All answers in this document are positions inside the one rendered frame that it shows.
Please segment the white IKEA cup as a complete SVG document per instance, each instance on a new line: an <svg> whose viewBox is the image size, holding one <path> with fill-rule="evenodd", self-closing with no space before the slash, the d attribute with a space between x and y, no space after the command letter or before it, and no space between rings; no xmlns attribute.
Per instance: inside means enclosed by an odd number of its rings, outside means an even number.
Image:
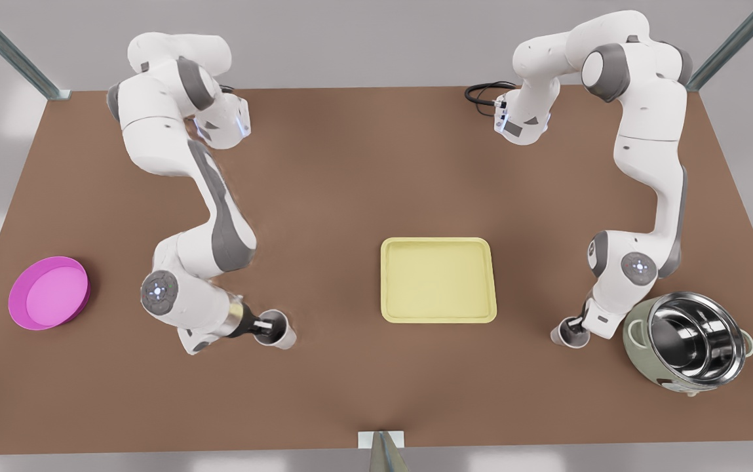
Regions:
<svg viewBox="0 0 753 472"><path fill-rule="evenodd" d="M589 342L590 336L591 332L589 332L589 336L565 336L563 334L563 320L550 334L554 344L570 347L571 349L582 349Z"/></svg>
<svg viewBox="0 0 753 472"><path fill-rule="evenodd" d="M254 321L254 339L265 346L290 349L296 342L296 333L286 314L277 309L263 311Z"/></svg>

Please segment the yellow rectangular tray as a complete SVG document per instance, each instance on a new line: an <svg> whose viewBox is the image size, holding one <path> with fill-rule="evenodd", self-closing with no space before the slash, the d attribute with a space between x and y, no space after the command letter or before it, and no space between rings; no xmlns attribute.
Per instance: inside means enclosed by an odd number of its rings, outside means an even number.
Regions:
<svg viewBox="0 0 753 472"><path fill-rule="evenodd" d="M484 325L498 313L492 252L481 238L388 238L380 313L395 325Z"/></svg>

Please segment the green pot with steel inside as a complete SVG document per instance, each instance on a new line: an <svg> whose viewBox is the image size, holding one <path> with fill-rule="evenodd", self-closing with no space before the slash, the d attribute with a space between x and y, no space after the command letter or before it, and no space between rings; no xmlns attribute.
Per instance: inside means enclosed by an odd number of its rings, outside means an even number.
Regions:
<svg viewBox="0 0 753 472"><path fill-rule="evenodd" d="M732 382L753 355L753 338L718 302L672 292L640 302L623 328L625 351L649 382L694 397Z"/></svg>

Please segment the pink round bowl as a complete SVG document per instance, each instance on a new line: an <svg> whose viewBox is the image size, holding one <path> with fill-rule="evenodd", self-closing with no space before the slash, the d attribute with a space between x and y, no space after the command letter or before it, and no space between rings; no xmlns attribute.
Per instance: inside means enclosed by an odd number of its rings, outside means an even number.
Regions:
<svg viewBox="0 0 753 472"><path fill-rule="evenodd" d="M26 330L46 330L73 320L90 298L85 267L70 257L38 260L14 281L8 298L10 318Z"/></svg>

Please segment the silver frame post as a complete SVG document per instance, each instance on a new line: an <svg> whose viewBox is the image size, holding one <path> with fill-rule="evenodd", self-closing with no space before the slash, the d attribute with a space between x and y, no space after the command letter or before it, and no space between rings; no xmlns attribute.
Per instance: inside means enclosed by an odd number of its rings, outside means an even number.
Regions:
<svg viewBox="0 0 753 472"><path fill-rule="evenodd" d="M0 56L47 100L71 98L70 90L58 88L1 30Z"/></svg>
<svg viewBox="0 0 753 472"><path fill-rule="evenodd" d="M751 39L753 39L753 11L693 72L685 85L688 92L699 92Z"/></svg>
<svg viewBox="0 0 753 472"><path fill-rule="evenodd" d="M405 448L403 431L358 432L358 448L370 449L368 472L409 472L400 449Z"/></svg>

